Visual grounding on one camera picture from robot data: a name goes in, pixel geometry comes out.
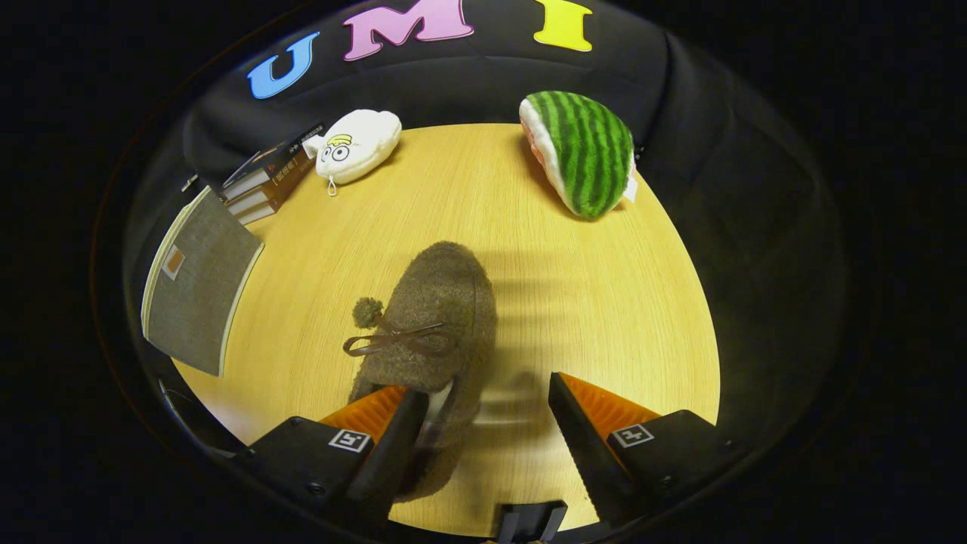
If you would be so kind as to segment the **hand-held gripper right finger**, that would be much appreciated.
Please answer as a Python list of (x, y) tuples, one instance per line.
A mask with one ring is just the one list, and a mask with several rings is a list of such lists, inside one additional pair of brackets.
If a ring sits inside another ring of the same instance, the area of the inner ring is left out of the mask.
[(553, 372), (547, 403), (601, 522), (667, 511), (746, 455), (690, 410), (661, 416), (600, 386)]

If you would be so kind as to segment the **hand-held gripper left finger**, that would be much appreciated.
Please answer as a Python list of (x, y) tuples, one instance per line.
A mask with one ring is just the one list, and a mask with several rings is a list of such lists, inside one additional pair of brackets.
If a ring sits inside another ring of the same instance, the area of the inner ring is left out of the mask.
[(231, 464), (287, 503), (346, 531), (381, 531), (424, 424), (428, 395), (383, 387), (328, 422), (293, 416)]

